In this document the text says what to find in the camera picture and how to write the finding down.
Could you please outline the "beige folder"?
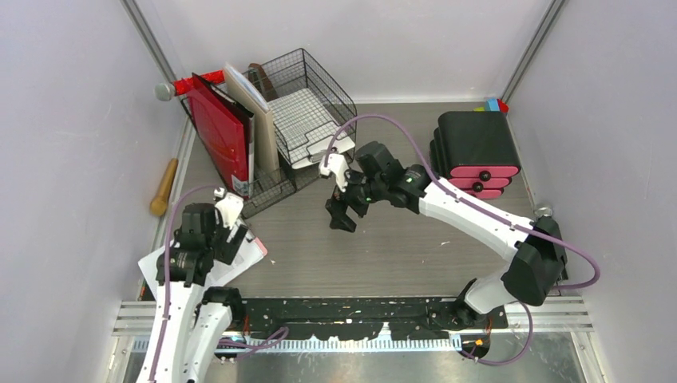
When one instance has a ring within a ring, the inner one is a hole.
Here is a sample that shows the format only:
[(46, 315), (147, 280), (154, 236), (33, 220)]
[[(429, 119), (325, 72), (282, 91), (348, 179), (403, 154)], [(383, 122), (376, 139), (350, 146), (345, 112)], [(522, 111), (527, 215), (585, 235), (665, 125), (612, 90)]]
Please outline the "beige folder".
[(279, 169), (279, 154), (271, 108), (256, 87), (234, 66), (223, 67), (227, 93), (254, 113), (255, 163), (265, 173)]

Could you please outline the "red notebook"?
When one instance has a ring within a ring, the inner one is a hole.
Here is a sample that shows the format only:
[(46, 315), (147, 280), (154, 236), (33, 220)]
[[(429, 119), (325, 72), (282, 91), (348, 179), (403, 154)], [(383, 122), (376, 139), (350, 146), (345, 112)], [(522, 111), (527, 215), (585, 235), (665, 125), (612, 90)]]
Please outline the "red notebook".
[(231, 102), (195, 73), (187, 99), (198, 136), (220, 178), (229, 191), (248, 199), (249, 167), (243, 120), (234, 114)]

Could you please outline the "black pink drawer cabinet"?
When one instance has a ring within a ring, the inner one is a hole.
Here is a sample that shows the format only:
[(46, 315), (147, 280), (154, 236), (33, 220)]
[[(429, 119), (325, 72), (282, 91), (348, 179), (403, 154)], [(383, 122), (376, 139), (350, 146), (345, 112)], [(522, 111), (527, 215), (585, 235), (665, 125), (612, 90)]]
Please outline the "black pink drawer cabinet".
[(436, 174), (478, 198), (504, 194), (521, 163), (501, 112), (449, 111), (437, 119), (429, 158)]

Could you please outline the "pink clipboard with paper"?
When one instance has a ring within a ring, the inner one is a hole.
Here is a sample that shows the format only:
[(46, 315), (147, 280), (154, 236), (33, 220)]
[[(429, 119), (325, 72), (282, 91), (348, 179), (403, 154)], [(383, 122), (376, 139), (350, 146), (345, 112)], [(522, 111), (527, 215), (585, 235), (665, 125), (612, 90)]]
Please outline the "pink clipboard with paper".
[[(163, 254), (164, 246), (149, 253), (138, 261), (138, 266), (148, 285), (146, 290), (149, 290), (154, 298), (156, 298), (156, 292), (158, 290), (156, 261)], [(261, 240), (249, 230), (231, 265), (217, 260), (214, 262), (214, 266), (206, 278), (205, 287), (227, 285), (247, 269), (261, 261), (266, 255), (266, 247)]]

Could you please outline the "black clip file folder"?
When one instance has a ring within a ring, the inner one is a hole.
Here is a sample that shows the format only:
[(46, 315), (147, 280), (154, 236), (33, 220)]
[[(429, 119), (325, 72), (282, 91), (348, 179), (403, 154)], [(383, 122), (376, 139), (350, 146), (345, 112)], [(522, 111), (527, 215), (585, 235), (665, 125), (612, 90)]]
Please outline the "black clip file folder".
[(221, 134), (228, 154), (223, 159), (230, 161), (228, 176), (232, 190), (245, 199), (251, 197), (250, 182), (254, 176), (254, 113), (247, 110), (223, 90), (212, 86), (227, 109), (226, 132)]

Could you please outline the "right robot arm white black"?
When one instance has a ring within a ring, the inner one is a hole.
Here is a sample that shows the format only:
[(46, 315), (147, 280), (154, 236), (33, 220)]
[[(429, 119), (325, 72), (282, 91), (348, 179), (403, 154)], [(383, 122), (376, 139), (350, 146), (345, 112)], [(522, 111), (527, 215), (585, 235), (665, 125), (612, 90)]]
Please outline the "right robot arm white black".
[(349, 168), (346, 158), (332, 152), (319, 163), (323, 177), (334, 176), (336, 186), (325, 208), (330, 227), (353, 232), (356, 223), (347, 211), (363, 217), (373, 203), (387, 201), (447, 223), (485, 244), (506, 262), (484, 278), (474, 278), (440, 315), (457, 328), (472, 328), (490, 311), (512, 302), (541, 306), (567, 262), (558, 223), (550, 216), (530, 219), (502, 211), (454, 187), (444, 178), (431, 178), (424, 166), (401, 166), (387, 147), (372, 141), (357, 153), (360, 167)]

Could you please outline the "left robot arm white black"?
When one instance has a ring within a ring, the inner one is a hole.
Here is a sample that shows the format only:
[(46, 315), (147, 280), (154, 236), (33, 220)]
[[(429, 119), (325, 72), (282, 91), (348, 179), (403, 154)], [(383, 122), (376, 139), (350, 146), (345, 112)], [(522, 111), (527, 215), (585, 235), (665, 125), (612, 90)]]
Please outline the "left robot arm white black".
[(245, 318), (240, 292), (228, 283), (267, 253), (240, 218), (238, 197), (192, 203), (172, 241), (144, 257), (155, 280), (156, 309), (139, 382), (201, 382), (225, 330)]

